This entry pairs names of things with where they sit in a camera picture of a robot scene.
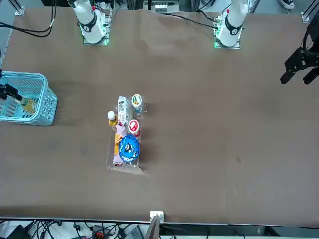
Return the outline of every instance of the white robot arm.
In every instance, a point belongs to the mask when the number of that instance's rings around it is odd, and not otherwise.
[[[217,39],[227,47],[234,46],[242,30],[243,23],[248,13],[247,0],[232,0],[229,13],[222,15],[223,24]]]
[[[93,10],[90,0],[68,0],[79,22],[82,35],[91,44],[98,43],[106,35],[105,15]]]

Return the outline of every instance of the yellow item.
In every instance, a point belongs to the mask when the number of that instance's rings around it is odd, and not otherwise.
[[[115,134],[115,143],[114,143],[114,156],[119,153],[119,144],[122,140],[122,137],[119,134]]]
[[[36,102],[31,98],[25,98],[24,103],[21,104],[22,107],[31,114],[34,114],[36,109]]]

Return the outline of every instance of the blue round package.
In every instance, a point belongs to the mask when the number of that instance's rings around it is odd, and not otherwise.
[[[132,135],[125,136],[119,144],[119,156],[126,162],[130,163],[138,158],[140,146],[137,139]]]

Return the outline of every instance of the red label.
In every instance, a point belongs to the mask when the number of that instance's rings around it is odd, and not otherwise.
[[[138,130],[138,123],[136,121],[132,121],[129,125],[130,131],[135,132]]]

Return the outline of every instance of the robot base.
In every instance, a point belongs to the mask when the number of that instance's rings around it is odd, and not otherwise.
[[[109,9],[109,14],[105,15],[104,13],[101,13],[102,17],[105,19],[105,27],[103,27],[103,31],[106,31],[105,36],[97,43],[91,44],[89,43],[84,37],[83,37],[83,45],[84,46],[106,46],[109,44],[110,41],[110,25],[111,25],[111,20],[112,20],[112,9]]]
[[[243,29],[240,30],[239,32],[239,36],[238,36],[238,41],[237,43],[232,46],[232,47],[227,47],[224,46],[218,39],[217,39],[217,35],[220,34],[220,28],[222,27],[222,23],[223,23],[223,19],[221,18],[221,16],[218,16],[217,21],[214,22],[214,26],[218,27],[218,30],[214,29],[213,31],[213,36],[214,36],[214,48],[215,49],[220,49],[220,48],[227,48],[227,49],[240,49],[240,35]]]

